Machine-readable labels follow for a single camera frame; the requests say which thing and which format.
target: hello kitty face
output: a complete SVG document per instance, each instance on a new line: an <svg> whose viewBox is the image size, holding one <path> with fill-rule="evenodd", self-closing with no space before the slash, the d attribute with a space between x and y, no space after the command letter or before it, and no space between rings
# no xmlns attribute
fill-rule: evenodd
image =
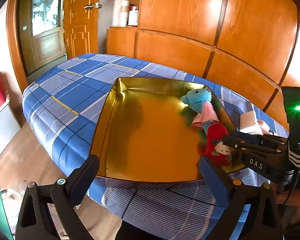
<svg viewBox="0 0 300 240"><path fill-rule="evenodd" d="M215 144L216 152L222 155L231 155L230 148L224 145L222 141L213 141L213 144Z"/></svg>

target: blue plaid bedsheet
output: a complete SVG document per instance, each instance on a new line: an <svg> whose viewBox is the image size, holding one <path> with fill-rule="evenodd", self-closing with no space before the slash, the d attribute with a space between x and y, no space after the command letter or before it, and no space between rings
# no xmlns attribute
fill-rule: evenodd
<svg viewBox="0 0 300 240"><path fill-rule="evenodd" d="M47 71L23 93L24 115L38 141L68 176L89 154L101 109L118 77L160 77L209 86L238 128L240 114L254 109L272 131L287 131L244 97L201 77L135 58L85 54ZM236 176L260 186L265 178L245 169ZM87 195L125 221L164 239L204 239L223 209L206 186L171 190L118 189L93 182ZM231 239L237 239L249 207Z"/></svg>

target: green led light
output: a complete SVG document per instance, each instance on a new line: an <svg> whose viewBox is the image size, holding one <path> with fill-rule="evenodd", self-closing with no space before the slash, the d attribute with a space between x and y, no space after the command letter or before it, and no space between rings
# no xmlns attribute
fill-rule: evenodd
<svg viewBox="0 0 300 240"><path fill-rule="evenodd" d="M295 109L296 111L300 111L300 106L296 106L294 109Z"/></svg>

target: door handle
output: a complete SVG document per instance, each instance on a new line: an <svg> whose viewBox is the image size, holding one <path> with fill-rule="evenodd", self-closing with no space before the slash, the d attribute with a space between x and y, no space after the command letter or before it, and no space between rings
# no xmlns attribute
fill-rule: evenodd
<svg viewBox="0 0 300 240"><path fill-rule="evenodd" d="M91 3L91 4L87 4L84 9L85 10L92 10L92 8L94 7L94 5Z"/></svg>
<svg viewBox="0 0 300 240"><path fill-rule="evenodd" d="M99 2L96 2L96 8L101 9L102 8L102 4Z"/></svg>

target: black cable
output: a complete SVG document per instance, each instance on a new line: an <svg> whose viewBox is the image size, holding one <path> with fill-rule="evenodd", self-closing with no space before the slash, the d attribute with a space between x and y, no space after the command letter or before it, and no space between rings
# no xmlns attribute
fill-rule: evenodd
<svg viewBox="0 0 300 240"><path fill-rule="evenodd" d="M286 198L286 200L284 201L283 205L286 205L290 196L291 196L291 193L293 192L293 190L296 188L296 185L297 185L297 182L298 182L298 178L299 178L299 174L300 174L300 170L298 170L298 173L295 177L295 180L294 180L294 183L293 183L293 187L290 189L289 193L288 193L288 196Z"/></svg>

